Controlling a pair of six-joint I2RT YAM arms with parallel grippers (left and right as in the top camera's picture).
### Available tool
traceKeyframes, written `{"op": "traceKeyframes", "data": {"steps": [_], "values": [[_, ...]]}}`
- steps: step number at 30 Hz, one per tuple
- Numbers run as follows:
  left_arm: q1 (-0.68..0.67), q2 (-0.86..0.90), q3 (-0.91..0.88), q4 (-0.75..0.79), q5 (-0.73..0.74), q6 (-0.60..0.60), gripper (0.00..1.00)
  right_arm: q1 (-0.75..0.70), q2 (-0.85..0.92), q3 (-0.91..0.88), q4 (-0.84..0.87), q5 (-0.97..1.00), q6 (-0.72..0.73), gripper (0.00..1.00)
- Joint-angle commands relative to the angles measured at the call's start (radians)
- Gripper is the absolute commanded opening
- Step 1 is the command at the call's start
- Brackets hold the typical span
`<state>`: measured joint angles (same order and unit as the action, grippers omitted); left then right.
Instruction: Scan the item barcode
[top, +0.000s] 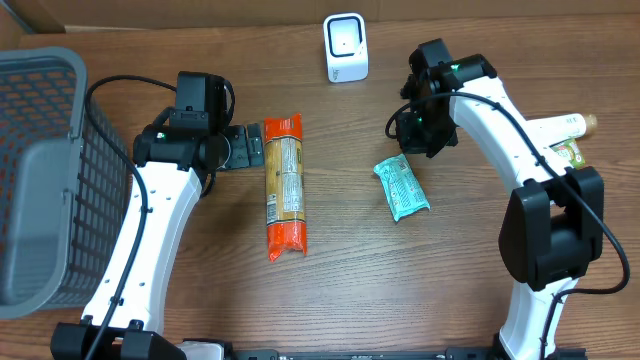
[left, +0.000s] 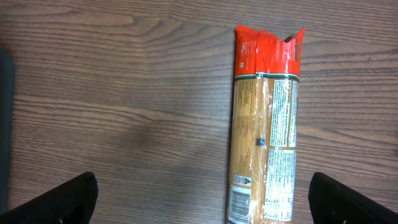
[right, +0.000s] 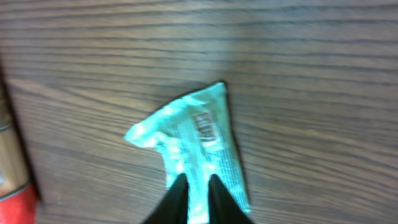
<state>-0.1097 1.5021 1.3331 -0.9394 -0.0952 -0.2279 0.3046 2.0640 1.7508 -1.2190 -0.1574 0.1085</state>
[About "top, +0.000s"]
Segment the teal tissue pack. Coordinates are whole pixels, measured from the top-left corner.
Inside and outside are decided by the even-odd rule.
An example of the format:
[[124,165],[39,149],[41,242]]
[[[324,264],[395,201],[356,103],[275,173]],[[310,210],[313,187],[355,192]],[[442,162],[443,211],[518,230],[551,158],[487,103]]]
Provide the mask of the teal tissue pack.
[[431,205],[404,154],[390,157],[374,169],[395,222]]

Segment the green yellow drink pouch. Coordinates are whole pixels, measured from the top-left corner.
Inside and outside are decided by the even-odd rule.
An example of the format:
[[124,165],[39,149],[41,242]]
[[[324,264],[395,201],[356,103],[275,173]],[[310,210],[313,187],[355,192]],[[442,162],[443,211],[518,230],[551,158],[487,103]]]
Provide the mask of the green yellow drink pouch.
[[567,160],[576,169],[580,169],[586,164],[586,160],[580,151],[576,140],[573,138],[554,144],[551,148],[557,155]]

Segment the orange cracker package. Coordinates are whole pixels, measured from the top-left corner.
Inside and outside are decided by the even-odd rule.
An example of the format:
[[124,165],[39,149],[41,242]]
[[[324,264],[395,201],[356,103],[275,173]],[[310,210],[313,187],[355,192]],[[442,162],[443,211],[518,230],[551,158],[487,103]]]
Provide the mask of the orange cracker package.
[[264,120],[268,258],[307,254],[302,116]]

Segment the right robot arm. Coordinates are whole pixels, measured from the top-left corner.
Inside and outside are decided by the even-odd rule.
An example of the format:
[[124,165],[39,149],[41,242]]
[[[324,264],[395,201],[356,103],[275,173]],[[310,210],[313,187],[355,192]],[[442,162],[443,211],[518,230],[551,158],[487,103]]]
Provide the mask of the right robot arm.
[[585,358],[585,350],[559,349],[554,340],[570,291],[602,253],[602,178],[591,167],[575,169],[545,132],[527,127],[483,55],[454,59],[435,39],[412,52],[409,66],[400,91],[408,103],[387,135],[403,152],[433,158],[456,145],[463,128],[509,197],[498,243],[514,287],[488,358]]

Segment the white cream tube gold cap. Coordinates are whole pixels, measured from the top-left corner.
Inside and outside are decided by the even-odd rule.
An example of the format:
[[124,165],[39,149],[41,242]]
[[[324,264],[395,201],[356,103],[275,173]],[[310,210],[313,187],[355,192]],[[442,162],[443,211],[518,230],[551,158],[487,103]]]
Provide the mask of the white cream tube gold cap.
[[524,128],[544,146],[553,146],[569,139],[591,136],[598,125],[593,114],[572,113],[527,120]]

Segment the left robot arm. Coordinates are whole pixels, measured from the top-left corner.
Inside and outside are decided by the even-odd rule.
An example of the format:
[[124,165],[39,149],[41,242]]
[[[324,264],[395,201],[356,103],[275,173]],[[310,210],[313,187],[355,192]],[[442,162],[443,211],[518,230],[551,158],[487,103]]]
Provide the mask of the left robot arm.
[[213,359],[233,356],[216,340],[175,345],[162,336],[166,293],[180,239],[197,202],[219,170],[236,168],[240,151],[229,124],[235,94],[229,80],[182,71],[175,104],[136,136],[121,158],[133,182],[128,209],[106,271],[77,324],[60,323],[51,338],[56,359]]

